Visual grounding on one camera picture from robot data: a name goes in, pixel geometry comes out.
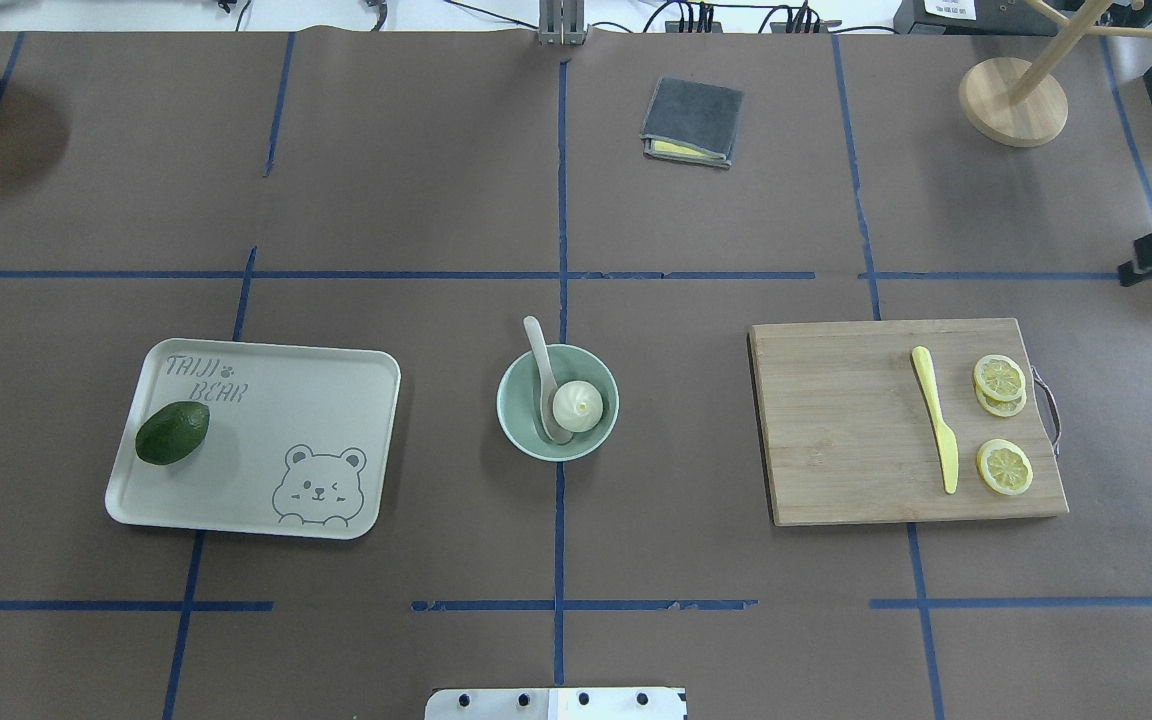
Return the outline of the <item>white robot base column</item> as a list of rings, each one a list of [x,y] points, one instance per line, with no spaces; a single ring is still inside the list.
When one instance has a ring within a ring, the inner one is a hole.
[[[439,689],[425,719],[687,719],[685,689],[664,685]]]

